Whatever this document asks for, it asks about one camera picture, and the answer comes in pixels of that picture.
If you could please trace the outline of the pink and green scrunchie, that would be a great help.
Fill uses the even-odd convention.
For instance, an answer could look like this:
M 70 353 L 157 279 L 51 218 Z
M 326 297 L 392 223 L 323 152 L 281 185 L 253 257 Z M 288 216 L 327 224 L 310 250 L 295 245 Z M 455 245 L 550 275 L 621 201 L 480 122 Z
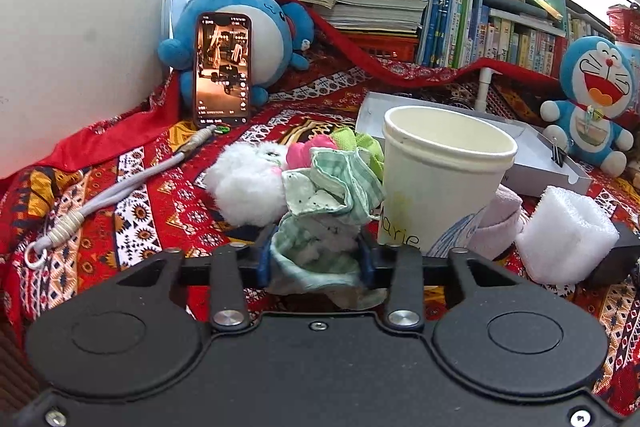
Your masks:
M 288 147 L 286 165 L 290 169 L 309 168 L 313 148 L 332 148 L 332 150 L 365 150 L 368 153 L 366 164 L 380 181 L 384 176 L 384 153 L 378 140 L 367 133 L 357 133 L 349 127 L 341 127 L 330 134 L 318 134 L 304 142 L 295 142 Z

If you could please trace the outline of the pale pink sock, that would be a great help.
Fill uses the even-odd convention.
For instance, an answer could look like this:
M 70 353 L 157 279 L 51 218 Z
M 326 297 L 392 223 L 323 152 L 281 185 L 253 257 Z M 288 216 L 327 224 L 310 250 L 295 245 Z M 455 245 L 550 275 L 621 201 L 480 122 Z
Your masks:
M 495 260 L 509 249 L 524 227 L 522 204 L 518 194 L 500 184 L 470 240 L 471 251 Z

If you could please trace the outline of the white paper cup with drawing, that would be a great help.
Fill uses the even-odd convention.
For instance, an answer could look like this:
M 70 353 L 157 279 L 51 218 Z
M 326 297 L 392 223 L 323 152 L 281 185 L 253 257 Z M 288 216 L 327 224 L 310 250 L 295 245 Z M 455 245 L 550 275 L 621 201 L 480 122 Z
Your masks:
M 468 246 L 514 164 L 516 141 L 487 121 L 428 106 L 389 109 L 383 135 L 378 243 L 428 257 Z

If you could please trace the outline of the red patterned blanket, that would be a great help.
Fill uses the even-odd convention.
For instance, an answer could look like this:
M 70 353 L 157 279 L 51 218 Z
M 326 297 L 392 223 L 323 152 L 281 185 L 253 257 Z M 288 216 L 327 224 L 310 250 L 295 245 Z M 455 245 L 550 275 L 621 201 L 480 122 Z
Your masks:
M 30 323 L 163 247 L 200 257 L 214 247 L 251 242 L 257 232 L 233 231 L 215 211 L 201 183 L 220 150 L 235 140 L 306 141 L 352 127 L 369 91 L 396 92 L 447 105 L 471 107 L 480 89 L 480 66 L 428 69 L 384 61 L 405 77 L 400 88 L 382 83 L 349 61 L 319 32 L 306 53 L 310 67 L 289 69 L 248 126 L 204 145 L 181 166 L 154 176 L 119 204 L 87 218 L 72 239 L 55 249 L 47 268 L 24 265 L 26 246 L 61 218 L 116 181 L 168 158 L 194 133 L 181 110 L 179 77 L 171 75 L 142 104 L 99 121 L 58 143 L 35 165 L 1 179 L 1 384 L 9 384 L 9 342 L 23 351 Z M 541 124 L 539 105 L 562 95 L 559 83 L 516 66 L 498 66 L 488 91 L 489 113 Z M 612 409 L 639 412 L 639 269 L 622 283 L 558 290 L 602 323 L 608 355 L 593 391 Z

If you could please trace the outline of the grey cardboard box tray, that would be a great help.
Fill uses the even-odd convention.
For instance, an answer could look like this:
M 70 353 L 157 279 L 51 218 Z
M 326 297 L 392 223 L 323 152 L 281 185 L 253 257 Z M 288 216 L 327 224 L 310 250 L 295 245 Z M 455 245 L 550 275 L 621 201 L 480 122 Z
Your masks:
M 369 92 L 360 105 L 355 130 L 370 134 L 384 145 L 382 131 L 384 114 L 389 109 L 406 105 L 447 109 L 454 113 L 480 118 L 510 134 L 518 143 L 518 153 L 515 156 L 514 165 L 504 175 L 502 184 L 518 195 L 540 197 L 548 185 L 562 187 L 582 195 L 586 195 L 589 190 L 591 178 L 582 166 L 568 156 L 565 157 L 562 167 L 556 165 L 552 160 L 551 142 L 525 122 L 416 98 Z

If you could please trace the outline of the red plastic crate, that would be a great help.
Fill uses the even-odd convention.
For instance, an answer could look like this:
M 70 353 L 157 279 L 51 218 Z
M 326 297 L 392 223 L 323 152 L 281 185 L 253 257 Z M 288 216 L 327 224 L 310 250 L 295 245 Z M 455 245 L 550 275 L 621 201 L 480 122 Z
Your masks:
M 413 62 L 419 46 L 416 36 L 390 32 L 344 31 L 343 35 L 367 54 L 385 60 Z

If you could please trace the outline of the black binder clip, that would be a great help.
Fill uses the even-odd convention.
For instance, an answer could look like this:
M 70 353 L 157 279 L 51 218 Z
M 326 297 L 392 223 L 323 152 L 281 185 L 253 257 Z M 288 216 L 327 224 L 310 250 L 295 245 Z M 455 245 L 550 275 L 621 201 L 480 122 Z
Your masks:
M 548 139 L 551 150 L 551 160 L 558 167 L 562 168 L 567 158 L 567 144 L 561 142 L 556 136 Z

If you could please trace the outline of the smartphone with lit screen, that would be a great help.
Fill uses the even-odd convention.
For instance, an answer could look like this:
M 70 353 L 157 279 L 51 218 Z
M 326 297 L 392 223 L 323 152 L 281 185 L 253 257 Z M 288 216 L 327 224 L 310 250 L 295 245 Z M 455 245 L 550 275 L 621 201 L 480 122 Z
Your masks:
M 205 12 L 196 24 L 193 117 L 211 124 L 243 124 L 250 118 L 250 19 Z

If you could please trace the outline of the blue round plush toy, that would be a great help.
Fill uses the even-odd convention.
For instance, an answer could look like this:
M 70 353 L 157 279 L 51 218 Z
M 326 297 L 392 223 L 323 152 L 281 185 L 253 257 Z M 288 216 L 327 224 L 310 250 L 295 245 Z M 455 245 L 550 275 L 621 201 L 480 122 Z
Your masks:
M 180 72 L 184 103 L 192 104 L 196 21 L 205 12 L 242 14 L 250 19 L 250 101 L 262 106 L 267 89 L 289 68 L 306 70 L 303 56 L 314 41 L 314 22 L 297 2 L 277 0 L 190 0 L 174 23 L 172 37 L 157 48 L 160 61 Z

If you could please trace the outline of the row of upright books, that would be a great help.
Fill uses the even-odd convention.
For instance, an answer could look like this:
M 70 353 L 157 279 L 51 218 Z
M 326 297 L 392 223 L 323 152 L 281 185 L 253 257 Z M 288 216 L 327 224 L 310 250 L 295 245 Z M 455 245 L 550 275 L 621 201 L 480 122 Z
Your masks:
M 547 76 L 559 74 L 567 47 L 614 35 L 570 0 L 421 0 L 416 64 L 463 68 L 482 58 Z

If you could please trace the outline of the Doraemon plush toy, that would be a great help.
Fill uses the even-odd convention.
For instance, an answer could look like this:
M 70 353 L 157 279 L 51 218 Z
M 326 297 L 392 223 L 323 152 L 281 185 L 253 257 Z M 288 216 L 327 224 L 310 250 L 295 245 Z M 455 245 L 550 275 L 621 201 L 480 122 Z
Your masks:
M 610 40 L 582 37 L 568 46 L 560 65 L 561 101 L 545 101 L 542 134 L 558 150 L 618 178 L 634 145 L 616 122 L 634 101 L 636 80 L 629 61 Z

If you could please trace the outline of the red basket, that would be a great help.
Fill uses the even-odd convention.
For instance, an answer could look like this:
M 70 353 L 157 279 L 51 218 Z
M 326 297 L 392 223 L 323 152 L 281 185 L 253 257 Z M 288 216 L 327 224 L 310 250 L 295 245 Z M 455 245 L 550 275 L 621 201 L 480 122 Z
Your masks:
M 612 5 L 606 11 L 610 28 L 617 41 L 624 43 L 640 43 L 640 5 L 631 3 Z

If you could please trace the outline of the white pipe frame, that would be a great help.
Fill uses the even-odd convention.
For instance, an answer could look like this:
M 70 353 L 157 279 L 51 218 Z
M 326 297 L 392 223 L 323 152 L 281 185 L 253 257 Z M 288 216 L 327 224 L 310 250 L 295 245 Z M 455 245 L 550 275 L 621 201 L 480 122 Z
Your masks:
M 498 104 L 498 92 L 494 80 L 499 77 L 498 72 L 488 67 L 482 67 L 478 71 L 477 94 L 474 102 L 475 112 L 491 112 Z

